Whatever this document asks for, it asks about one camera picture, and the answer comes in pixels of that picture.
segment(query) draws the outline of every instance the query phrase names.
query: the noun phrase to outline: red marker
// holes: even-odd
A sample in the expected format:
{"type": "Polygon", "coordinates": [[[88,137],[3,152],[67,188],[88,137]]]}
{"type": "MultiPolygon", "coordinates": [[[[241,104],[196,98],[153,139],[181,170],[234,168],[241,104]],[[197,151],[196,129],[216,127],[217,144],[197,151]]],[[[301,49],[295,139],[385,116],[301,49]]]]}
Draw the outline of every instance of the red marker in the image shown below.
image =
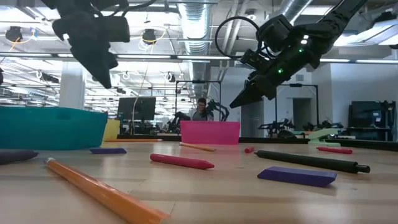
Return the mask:
{"type": "Polygon", "coordinates": [[[151,154],[150,159],[155,162],[164,162],[167,164],[174,164],[178,166],[191,167],[196,169],[210,169],[214,168],[214,164],[211,164],[204,160],[189,159],[177,156],[166,156],[160,154],[151,154]]]}
{"type": "Polygon", "coordinates": [[[335,148],[329,148],[329,147],[317,147],[319,151],[324,151],[324,152],[336,152],[336,153],[343,153],[343,154],[352,154],[353,151],[351,149],[335,149],[335,148]]]}
{"type": "Polygon", "coordinates": [[[244,152],[245,153],[252,153],[252,152],[254,152],[254,147],[249,147],[247,149],[244,149],[244,152]]]}

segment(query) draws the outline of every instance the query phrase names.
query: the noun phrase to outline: computer monitor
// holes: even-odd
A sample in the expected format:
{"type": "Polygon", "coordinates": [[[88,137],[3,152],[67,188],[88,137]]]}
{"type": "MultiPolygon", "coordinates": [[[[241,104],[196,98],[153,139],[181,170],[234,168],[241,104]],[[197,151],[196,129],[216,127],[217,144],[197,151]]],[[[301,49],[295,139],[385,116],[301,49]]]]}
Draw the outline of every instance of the computer monitor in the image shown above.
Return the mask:
{"type": "MultiPolygon", "coordinates": [[[[120,98],[118,114],[123,113],[123,119],[132,119],[132,108],[136,97],[120,98]]],[[[154,120],[155,119],[156,97],[138,98],[134,108],[134,120],[154,120]]]]}
{"type": "Polygon", "coordinates": [[[382,106],[376,101],[353,101],[350,126],[366,128],[379,126],[382,118],[382,106]]]}

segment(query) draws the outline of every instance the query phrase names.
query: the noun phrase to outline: pink bin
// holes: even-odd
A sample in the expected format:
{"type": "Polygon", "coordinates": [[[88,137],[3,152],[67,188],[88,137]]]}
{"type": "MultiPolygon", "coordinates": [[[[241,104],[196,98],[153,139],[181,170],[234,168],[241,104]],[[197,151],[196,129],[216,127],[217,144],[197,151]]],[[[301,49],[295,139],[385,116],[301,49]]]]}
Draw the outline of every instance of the pink bin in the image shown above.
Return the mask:
{"type": "Polygon", "coordinates": [[[181,138],[189,144],[236,145],[240,129],[239,122],[181,121],[181,138]]]}

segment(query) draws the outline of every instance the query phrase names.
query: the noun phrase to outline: yellow bin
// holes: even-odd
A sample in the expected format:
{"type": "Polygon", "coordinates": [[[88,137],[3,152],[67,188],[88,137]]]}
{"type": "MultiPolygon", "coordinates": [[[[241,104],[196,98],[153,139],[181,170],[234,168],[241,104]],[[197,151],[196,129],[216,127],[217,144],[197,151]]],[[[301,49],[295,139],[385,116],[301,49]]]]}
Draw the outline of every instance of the yellow bin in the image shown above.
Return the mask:
{"type": "Polygon", "coordinates": [[[118,138],[120,121],[108,119],[105,126],[104,137],[102,141],[113,140],[118,138]]]}

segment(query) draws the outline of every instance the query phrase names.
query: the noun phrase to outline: white column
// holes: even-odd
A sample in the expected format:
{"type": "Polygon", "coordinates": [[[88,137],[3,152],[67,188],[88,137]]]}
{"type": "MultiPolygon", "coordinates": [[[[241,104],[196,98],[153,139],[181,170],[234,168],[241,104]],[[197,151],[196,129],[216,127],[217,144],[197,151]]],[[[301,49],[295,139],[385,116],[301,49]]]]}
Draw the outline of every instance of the white column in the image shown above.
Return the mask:
{"type": "Polygon", "coordinates": [[[78,62],[64,62],[59,107],[84,109],[86,69],[78,62]]]}

